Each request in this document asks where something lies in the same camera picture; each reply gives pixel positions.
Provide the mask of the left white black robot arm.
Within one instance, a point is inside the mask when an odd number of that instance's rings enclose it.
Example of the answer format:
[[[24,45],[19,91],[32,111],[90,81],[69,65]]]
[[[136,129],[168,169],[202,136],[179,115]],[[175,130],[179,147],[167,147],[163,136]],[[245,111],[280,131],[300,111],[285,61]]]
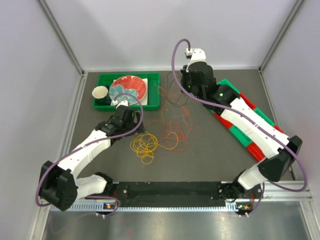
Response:
[[[40,170],[36,204],[41,207],[40,199],[43,199],[48,205],[66,211],[75,201],[83,198],[115,199],[115,187],[109,176],[97,172],[80,178],[79,174],[116,141],[143,133],[143,117],[143,111],[118,105],[115,113],[99,123],[74,150],[55,162],[45,162]]]

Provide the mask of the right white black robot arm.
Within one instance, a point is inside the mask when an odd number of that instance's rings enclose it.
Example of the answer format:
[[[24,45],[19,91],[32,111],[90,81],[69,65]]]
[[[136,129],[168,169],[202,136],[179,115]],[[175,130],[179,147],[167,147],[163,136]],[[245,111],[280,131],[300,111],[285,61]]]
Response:
[[[255,144],[263,154],[262,160],[241,172],[232,183],[232,190],[245,198],[252,188],[267,181],[279,182],[297,159],[302,139],[289,137],[269,124],[251,108],[248,102],[229,84],[220,84],[213,69],[204,61],[184,65],[181,69],[182,89],[229,122]]]

